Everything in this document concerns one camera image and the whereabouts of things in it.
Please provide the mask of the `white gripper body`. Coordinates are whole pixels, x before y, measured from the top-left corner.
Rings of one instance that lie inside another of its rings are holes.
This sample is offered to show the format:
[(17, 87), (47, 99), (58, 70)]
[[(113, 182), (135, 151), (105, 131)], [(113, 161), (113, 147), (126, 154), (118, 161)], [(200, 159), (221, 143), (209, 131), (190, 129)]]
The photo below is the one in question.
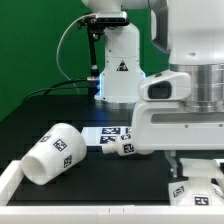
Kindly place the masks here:
[(139, 100), (132, 141), (146, 150), (224, 150), (224, 112), (188, 113), (181, 102)]

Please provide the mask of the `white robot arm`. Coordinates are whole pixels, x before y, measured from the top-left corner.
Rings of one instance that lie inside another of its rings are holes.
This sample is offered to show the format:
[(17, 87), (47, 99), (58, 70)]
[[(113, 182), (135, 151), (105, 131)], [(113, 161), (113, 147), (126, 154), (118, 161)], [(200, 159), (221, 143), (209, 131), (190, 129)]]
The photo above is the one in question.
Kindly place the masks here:
[[(131, 140), (156, 150), (224, 150), (224, 0), (82, 0), (106, 29), (105, 67), (95, 96), (103, 106), (131, 105)], [(168, 67), (140, 65), (130, 9), (146, 9), (151, 41)]]

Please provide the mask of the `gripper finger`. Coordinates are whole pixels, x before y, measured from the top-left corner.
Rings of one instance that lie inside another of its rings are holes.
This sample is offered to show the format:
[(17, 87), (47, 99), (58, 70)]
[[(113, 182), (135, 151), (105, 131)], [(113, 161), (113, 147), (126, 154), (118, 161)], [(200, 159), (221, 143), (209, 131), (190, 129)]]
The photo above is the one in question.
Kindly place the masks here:
[(165, 157), (166, 157), (168, 163), (171, 166), (171, 172), (172, 172), (173, 177), (176, 178), (177, 177), (177, 171), (178, 171), (178, 164), (177, 164), (177, 161), (175, 159), (176, 152), (173, 151), (173, 150), (166, 151), (165, 152)]

